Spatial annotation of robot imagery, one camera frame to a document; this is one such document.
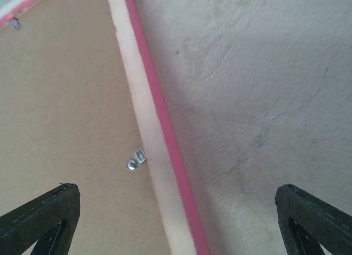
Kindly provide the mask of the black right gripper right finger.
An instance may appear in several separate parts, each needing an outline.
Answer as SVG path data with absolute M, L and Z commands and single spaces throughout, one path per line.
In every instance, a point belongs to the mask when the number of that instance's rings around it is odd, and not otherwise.
M 287 254 L 351 254 L 351 215 L 292 184 L 277 189 L 275 204 Z

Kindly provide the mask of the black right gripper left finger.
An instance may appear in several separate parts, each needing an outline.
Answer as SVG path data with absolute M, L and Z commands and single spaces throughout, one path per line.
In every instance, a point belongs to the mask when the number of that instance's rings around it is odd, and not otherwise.
M 1 216 L 1 254 L 68 254 L 79 218 L 78 186 L 61 184 Z

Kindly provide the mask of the pink wooden photo frame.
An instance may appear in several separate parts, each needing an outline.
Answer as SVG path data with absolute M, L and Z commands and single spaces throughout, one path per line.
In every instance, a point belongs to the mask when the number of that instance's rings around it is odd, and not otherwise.
M 70 254 L 209 254 L 127 0 L 1 0 L 1 213 L 80 191 Z

